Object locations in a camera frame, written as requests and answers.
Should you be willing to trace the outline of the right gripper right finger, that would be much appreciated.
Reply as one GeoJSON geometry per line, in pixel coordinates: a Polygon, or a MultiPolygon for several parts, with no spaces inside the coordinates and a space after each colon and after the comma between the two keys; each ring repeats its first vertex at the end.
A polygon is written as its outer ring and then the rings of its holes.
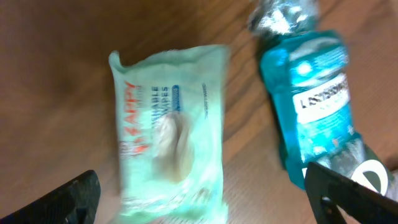
{"type": "Polygon", "coordinates": [[[320,164],[308,164],[305,191],[317,223],[345,223],[340,208],[360,223],[397,223],[397,202],[320,164]]]}

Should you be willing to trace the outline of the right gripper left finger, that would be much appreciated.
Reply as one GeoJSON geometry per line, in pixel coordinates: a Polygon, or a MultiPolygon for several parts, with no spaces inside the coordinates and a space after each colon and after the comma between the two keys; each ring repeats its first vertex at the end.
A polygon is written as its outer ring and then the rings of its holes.
{"type": "Polygon", "coordinates": [[[1,218],[1,224],[94,224],[100,196],[99,178],[88,170],[1,218]]]}

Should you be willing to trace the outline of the teal spray bottle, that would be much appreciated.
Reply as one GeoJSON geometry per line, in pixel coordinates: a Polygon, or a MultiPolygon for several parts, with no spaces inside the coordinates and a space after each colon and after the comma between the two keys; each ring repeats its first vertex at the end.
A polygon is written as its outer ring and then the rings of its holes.
{"type": "Polygon", "coordinates": [[[347,47],[317,24],[316,1],[262,0],[249,20],[270,43],[259,66],[282,135],[280,157],[297,187],[310,162],[351,177],[366,160],[351,112],[347,47]]]}

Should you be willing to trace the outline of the pale green small packet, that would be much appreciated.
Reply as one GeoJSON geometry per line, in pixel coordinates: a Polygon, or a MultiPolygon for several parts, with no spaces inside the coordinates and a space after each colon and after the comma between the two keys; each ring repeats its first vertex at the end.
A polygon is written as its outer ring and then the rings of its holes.
{"type": "Polygon", "coordinates": [[[226,223],[224,81],[229,48],[163,51],[134,65],[109,55],[121,209],[116,223],[226,223]]]}

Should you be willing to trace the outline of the dark green round-logo box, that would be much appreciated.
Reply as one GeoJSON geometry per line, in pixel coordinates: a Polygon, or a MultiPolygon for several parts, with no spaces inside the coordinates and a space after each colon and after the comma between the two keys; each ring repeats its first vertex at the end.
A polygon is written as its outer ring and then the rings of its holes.
{"type": "Polygon", "coordinates": [[[355,167],[351,179],[382,196],[389,193],[394,183],[391,172],[366,144],[363,149],[363,159],[355,167]]]}

